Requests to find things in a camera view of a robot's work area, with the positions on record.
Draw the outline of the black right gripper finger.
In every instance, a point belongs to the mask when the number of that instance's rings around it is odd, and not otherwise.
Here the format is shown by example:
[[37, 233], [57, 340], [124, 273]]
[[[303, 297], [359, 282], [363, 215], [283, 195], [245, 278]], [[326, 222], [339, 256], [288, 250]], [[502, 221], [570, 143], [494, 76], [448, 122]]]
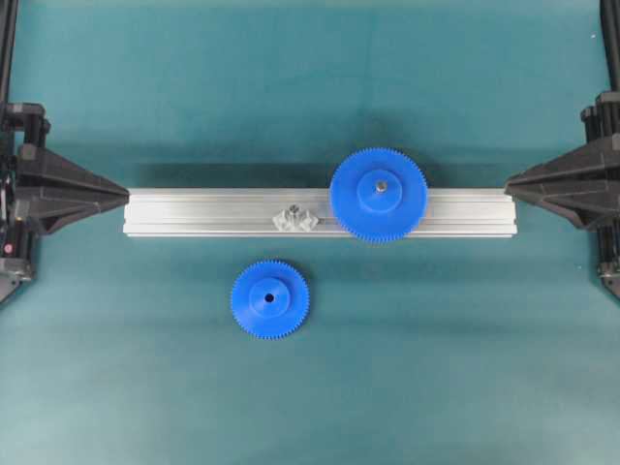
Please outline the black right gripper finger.
[[602, 137], [511, 176], [506, 181], [505, 192], [548, 182], [608, 180], [609, 175], [618, 169], [619, 137]]
[[592, 231], [619, 217], [618, 192], [544, 194], [529, 188], [507, 188], [505, 193], [563, 217], [581, 230]]

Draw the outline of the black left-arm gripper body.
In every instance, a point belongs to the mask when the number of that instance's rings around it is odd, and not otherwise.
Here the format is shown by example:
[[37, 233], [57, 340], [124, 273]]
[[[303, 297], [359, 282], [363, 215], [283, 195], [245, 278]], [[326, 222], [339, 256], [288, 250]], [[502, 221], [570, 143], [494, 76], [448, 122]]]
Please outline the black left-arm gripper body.
[[21, 284], [34, 275], [32, 255], [36, 235], [15, 216], [16, 137], [22, 132], [24, 142], [43, 147], [50, 124], [45, 108], [39, 104], [1, 104], [1, 302], [6, 303]]

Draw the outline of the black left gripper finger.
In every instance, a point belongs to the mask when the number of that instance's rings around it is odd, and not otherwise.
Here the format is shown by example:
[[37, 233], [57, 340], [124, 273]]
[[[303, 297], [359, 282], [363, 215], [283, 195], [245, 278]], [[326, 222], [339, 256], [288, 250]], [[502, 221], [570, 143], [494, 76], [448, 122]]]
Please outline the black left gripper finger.
[[82, 219], [124, 206], [129, 192], [69, 188], [19, 188], [18, 219], [38, 235], [58, 232]]
[[54, 187], [128, 196], [129, 191], [62, 156], [33, 144], [17, 152], [17, 184], [25, 187]]

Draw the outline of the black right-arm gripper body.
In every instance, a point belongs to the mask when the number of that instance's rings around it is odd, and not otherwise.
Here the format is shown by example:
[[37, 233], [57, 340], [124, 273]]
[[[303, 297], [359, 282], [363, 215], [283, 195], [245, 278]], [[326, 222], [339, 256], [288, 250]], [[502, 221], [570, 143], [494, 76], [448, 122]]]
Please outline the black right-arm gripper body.
[[[580, 114], [586, 141], [619, 133], [619, 92], [601, 93], [593, 106]], [[604, 288], [619, 296], [619, 214], [614, 213], [596, 229], [599, 250], [598, 274]]]

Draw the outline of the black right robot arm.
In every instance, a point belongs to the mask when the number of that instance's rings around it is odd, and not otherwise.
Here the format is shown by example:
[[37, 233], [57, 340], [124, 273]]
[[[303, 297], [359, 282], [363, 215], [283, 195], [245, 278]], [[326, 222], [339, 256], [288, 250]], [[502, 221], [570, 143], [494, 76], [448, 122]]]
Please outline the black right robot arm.
[[599, 279], [619, 296], [619, 3], [602, 1], [600, 19], [610, 89], [580, 114], [586, 143], [510, 177], [505, 193], [594, 232]]

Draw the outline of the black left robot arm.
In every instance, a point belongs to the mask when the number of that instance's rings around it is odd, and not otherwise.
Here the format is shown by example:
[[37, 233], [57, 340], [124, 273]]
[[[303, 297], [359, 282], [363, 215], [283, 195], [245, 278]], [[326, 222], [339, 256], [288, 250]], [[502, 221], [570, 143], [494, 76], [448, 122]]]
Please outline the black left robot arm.
[[129, 191], [46, 148], [40, 104], [11, 103], [17, 1], [1, 3], [1, 301], [36, 276], [46, 235], [128, 203]]

